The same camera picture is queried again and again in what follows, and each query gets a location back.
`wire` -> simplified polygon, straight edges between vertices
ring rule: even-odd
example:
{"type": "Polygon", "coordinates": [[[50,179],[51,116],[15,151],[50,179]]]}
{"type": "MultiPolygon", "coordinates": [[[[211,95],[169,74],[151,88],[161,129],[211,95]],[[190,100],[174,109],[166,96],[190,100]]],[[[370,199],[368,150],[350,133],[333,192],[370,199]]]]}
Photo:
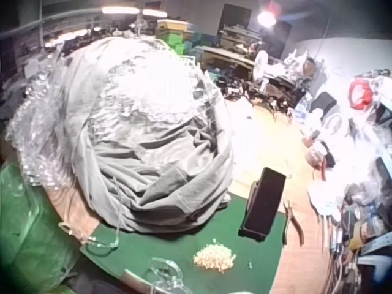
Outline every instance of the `wire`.
{"type": "Polygon", "coordinates": [[[337,288],[339,287],[339,284],[341,283],[342,280],[342,272],[343,272],[343,266],[342,266],[342,254],[339,255],[339,277],[336,281],[335,287],[333,288],[331,294],[335,294],[337,291],[337,288]]]}

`gray cloth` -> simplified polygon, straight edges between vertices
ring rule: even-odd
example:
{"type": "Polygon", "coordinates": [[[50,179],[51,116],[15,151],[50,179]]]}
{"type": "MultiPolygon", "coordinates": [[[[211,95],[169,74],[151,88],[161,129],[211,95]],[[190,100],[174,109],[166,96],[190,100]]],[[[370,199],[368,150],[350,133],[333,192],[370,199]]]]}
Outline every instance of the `gray cloth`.
{"type": "MultiPolygon", "coordinates": [[[[108,224],[117,226],[121,211],[120,228],[127,231],[190,230],[213,215],[231,182],[233,154],[224,100],[211,81],[202,81],[214,96],[215,132],[194,117],[175,127],[145,128],[137,144],[132,136],[123,136],[94,145],[86,122],[106,73],[123,61],[122,52],[123,39],[106,38],[76,51],[67,62],[62,85],[74,172],[90,207],[108,224]]],[[[144,124],[136,121],[134,128],[143,130],[144,124]]]]}

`wood shavings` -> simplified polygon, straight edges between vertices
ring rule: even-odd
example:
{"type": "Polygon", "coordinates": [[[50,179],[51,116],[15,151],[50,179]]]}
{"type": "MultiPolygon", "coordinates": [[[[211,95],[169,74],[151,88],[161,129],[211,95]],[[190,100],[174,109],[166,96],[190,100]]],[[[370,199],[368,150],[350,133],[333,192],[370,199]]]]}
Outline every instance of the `wood shavings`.
{"type": "Polygon", "coordinates": [[[232,255],[232,251],[222,244],[216,243],[207,245],[194,256],[194,264],[205,268],[224,273],[234,265],[237,255],[232,255]]]}

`smartphone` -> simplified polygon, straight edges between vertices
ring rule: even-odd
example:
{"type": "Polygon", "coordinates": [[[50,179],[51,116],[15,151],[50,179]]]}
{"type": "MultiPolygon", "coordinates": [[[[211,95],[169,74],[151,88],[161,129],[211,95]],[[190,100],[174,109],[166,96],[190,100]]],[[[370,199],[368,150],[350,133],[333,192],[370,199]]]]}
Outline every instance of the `smartphone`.
{"type": "Polygon", "coordinates": [[[240,236],[263,241],[270,233],[282,199],[286,176],[268,167],[260,180],[252,186],[245,217],[239,229],[240,236]]]}

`green plastic bag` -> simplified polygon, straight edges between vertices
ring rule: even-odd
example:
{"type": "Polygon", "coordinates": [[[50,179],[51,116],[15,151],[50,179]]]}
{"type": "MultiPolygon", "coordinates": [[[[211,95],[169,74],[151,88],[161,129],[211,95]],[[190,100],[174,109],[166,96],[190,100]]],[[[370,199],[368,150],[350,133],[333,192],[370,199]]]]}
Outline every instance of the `green plastic bag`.
{"type": "Polygon", "coordinates": [[[29,293],[57,287],[74,267],[77,240],[64,233],[42,187],[23,182],[10,162],[0,174],[1,268],[29,293]]]}

